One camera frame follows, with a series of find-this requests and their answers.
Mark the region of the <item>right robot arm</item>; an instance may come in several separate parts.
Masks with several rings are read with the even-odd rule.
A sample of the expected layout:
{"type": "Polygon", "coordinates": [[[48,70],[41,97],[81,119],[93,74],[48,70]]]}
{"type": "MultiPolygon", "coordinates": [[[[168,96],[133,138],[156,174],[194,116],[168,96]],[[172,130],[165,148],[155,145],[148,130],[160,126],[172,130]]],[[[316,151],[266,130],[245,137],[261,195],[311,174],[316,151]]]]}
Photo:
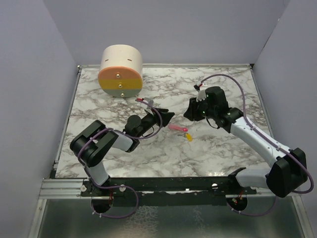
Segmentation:
{"type": "Polygon", "coordinates": [[[220,87],[209,87],[199,91],[196,98],[190,98],[183,116],[190,121],[214,120],[217,127],[243,140],[268,164],[268,169],[240,168],[231,173],[232,179],[227,182],[231,193],[260,187],[283,198],[308,180],[304,151],[290,149],[260,130],[240,109],[228,105],[220,87]]]}

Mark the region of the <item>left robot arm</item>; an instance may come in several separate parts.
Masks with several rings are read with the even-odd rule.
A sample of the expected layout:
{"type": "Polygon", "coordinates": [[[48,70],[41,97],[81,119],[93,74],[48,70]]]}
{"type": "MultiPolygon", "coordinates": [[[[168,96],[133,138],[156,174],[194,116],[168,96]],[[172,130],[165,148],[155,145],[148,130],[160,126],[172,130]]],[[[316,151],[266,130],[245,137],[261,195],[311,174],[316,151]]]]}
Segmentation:
{"type": "Polygon", "coordinates": [[[111,148],[130,153],[144,139],[144,134],[158,125],[163,128],[175,116],[168,109],[154,108],[146,112],[143,118],[132,115],[128,118],[123,131],[107,128],[99,120],[92,122],[70,142],[70,150],[84,167],[86,174],[93,181],[92,190],[97,195],[105,195],[109,191],[110,176],[102,163],[111,148]]]}

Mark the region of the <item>pink strap keyring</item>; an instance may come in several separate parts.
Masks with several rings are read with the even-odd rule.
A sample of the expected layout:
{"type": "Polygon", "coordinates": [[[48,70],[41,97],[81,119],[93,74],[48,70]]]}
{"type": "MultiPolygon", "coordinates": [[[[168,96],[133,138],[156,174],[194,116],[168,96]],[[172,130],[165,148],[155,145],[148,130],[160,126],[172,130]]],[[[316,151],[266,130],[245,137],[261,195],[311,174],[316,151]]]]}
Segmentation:
{"type": "Polygon", "coordinates": [[[178,125],[175,125],[175,124],[169,124],[168,128],[171,129],[171,130],[178,130],[178,131],[181,131],[181,132],[184,132],[184,133],[188,132],[187,128],[181,127],[181,126],[178,126],[178,125]]]}

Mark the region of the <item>yellow key tag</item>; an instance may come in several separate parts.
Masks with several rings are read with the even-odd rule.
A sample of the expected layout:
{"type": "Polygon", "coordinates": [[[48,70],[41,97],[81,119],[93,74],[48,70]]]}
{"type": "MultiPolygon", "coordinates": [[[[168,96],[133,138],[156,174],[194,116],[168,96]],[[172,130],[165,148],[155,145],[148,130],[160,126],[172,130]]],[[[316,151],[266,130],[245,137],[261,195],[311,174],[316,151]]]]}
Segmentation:
{"type": "Polygon", "coordinates": [[[193,138],[192,136],[189,134],[189,133],[186,133],[186,138],[189,142],[192,142],[193,141],[193,138]]]}

